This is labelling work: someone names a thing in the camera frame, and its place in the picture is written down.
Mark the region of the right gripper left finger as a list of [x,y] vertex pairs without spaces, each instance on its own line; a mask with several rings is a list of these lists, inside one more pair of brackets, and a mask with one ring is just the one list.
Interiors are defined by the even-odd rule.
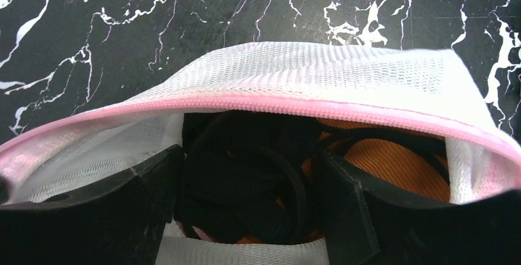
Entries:
[[154,264],[184,160],[174,145],[43,202],[3,205],[1,263]]

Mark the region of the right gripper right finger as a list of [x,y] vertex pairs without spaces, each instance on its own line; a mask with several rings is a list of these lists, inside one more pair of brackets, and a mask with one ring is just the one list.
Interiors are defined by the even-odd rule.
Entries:
[[520,191],[455,205],[321,151],[315,176],[331,264],[519,264]]

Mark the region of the orange black bra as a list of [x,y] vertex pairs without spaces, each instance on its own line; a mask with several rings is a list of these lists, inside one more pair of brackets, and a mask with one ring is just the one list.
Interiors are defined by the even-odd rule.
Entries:
[[251,111],[188,114],[173,218],[210,242],[293,245],[322,237],[314,158],[329,150],[377,178],[446,202],[445,140],[381,125]]

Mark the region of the white round mesh laundry bag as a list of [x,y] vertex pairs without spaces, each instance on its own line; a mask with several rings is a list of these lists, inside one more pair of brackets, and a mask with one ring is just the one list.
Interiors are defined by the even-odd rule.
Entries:
[[[215,50],[126,101],[45,124],[1,146],[1,207],[40,203],[178,145],[188,114],[251,111],[442,137],[450,204],[518,189],[520,145],[496,128],[451,50],[260,42]],[[293,245],[193,239],[174,218],[154,264],[331,264],[322,237]]]

